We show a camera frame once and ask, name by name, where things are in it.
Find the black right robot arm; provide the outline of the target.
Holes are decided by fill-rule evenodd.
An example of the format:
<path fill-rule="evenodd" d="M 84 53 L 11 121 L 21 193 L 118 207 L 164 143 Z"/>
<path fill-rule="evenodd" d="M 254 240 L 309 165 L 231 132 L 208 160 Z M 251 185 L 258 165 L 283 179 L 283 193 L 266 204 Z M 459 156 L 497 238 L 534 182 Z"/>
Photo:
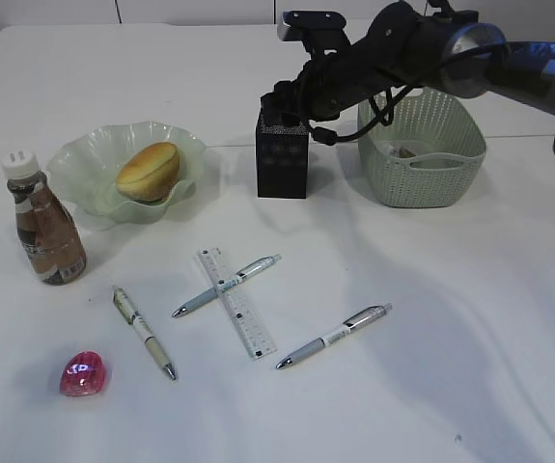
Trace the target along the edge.
<path fill-rule="evenodd" d="M 507 41 L 475 11 L 446 1 L 432 6 L 433 14 L 422 15 L 404 1 L 392 3 L 355 42 L 339 13 L 283 12 L 279 38 L 301 42 L 310 58 L 295 79 L 276 83 L 261 99 L 259 196 L 305 198 L 310 142 L 341 143 L 324 123 L 377 95 L 386 102 L 374 108 L 372 125 L 391 124 L 396 106 L 422 87 L 467 99 L 492 92 L 555 117 L 555 42 Z"/>

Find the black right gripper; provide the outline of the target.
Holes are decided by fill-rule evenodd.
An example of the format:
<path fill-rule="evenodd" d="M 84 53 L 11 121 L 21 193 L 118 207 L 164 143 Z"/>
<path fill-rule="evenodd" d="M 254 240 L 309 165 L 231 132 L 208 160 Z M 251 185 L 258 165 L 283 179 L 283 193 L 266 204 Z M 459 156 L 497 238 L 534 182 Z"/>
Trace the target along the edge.
<path fill-rule="evenodd" d="M 336 57 L 309 60 L 294 80 L 277 82 L 261 97 L 268 125 L 298 126 L 303 120 L 334 121 L 354 105 L 350 71 Z"/>

